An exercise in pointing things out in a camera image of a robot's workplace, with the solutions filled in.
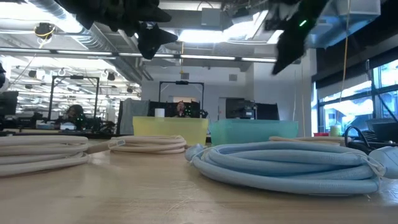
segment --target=coiled cable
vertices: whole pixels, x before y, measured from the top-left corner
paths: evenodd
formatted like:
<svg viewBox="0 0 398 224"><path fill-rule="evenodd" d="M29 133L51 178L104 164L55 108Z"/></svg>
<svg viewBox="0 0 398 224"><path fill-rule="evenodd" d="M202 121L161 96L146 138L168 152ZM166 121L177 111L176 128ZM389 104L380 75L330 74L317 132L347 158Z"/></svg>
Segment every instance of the coiled cable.
<svg viewBox="0 0 398 224"><path fill-rule="evenodd" d="M84 164L88 139L76 136L0 138L0 177Z"/></svg>
<svg viewBox="0 0 398 224"><path fill-rule="evenodd" d="M112 151L148 154L176 154L185 151L186 140L181 136L123 136L112 138L125 144L112 147Z"/></svg>
<svg viewBox="0 0 398 224"><path fill-rule="evenodd" d="M213 180L295 194L369 194L384 173L359 150L307 142L196 145L185 158Z"/></svg>

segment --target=office desk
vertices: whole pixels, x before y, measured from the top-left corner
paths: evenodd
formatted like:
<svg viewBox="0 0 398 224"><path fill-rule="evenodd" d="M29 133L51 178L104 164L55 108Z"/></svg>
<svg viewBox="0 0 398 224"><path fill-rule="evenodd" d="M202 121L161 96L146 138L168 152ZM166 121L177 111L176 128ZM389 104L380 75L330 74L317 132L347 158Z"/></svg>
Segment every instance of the office desk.
<svg viewBox="0 0 398 224"><path fill-rule="evenodd" d="M398 221L398 185L378 194L314 197L202 176L176 155L101 152L90 163L0 179L1 223L382 224Z"/></svg>

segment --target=plastic bin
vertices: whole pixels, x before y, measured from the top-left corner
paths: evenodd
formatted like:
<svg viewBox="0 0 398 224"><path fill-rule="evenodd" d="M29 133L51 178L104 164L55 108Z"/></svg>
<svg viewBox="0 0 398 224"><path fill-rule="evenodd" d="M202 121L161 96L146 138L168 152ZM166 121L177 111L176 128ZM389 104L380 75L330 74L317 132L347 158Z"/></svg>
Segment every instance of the plastic bin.
<svg viewBox="0 0 398 224"><path fill-rule="evenodd" d="M213 146L264 142L271 136L296 138L298 131L295 121L222 119L210 126Z"/></svg>
<svg viewBox="0 0 398 224"><path fill-rule="evenodd" d="M209 121L200 118L155 118L132 119L135 136L182 136L188 145L206 144Z"/></svg>

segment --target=light blue coiled cable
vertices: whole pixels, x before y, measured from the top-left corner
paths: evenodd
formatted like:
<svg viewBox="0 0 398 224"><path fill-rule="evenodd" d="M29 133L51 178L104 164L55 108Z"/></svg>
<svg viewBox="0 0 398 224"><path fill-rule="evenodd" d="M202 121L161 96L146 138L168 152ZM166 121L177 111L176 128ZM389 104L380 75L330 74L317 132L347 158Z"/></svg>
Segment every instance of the light blue coiled cable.
<svg viewBox="0 0 398 224"><path fill-rule="evenodd" d="M295 194L351 195L377 192L379 179L347 147L306 142L259 142L188 149L186 160L205 176L234 185Z"/></svg>

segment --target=wooden table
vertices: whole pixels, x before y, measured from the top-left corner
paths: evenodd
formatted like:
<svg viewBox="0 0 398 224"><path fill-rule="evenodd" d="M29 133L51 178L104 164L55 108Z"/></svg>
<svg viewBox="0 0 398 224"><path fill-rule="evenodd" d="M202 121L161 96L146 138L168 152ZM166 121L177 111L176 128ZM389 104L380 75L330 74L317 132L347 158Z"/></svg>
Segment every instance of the wooden table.
<svg viewBox="0 0 398 224"><path fill-rule="evenodd" d="M378 194L315 197L230 186L183 154L102 152L90 163L0 179L1 223L381 224L398 222L398 185Z"/></svg>

